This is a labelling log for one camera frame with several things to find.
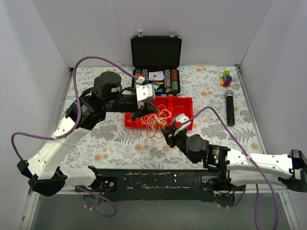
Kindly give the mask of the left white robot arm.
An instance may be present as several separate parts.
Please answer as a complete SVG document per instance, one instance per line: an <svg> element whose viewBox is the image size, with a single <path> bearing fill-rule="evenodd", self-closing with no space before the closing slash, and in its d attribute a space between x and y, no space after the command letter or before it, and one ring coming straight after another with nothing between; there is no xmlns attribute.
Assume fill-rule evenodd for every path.
<svg viewBox="0 0 307 230"><path fill-rule="evenodd" d="M94 80L67 109L64 118L50 140L29 160L21 160L17 168L29 178L31 189L44 196L53 196L62 188L83 185L98 191L104 177L94 166L64 169L59 165L108 112L131 113L132 119L157 112L153 85L139 78L134 87L122 88L121 76L106 71Z"/></svg>

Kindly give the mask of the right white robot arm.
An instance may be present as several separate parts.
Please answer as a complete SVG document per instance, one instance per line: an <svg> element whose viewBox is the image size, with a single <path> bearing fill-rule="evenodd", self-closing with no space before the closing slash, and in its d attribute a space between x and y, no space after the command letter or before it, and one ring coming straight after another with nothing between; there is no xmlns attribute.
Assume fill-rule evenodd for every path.
<svg viewBox="0 0 307 230"><path fill-rule="evenodd" d="M232 186L272 184L295 192L307 191L307 159L297 149L288 154L267 155L238 151L210 144L200 135L187 135L185 129L166 127L161 130L167 145L177 147L192 163L218 172L210 179L211 187L228 190Z"/></svg>

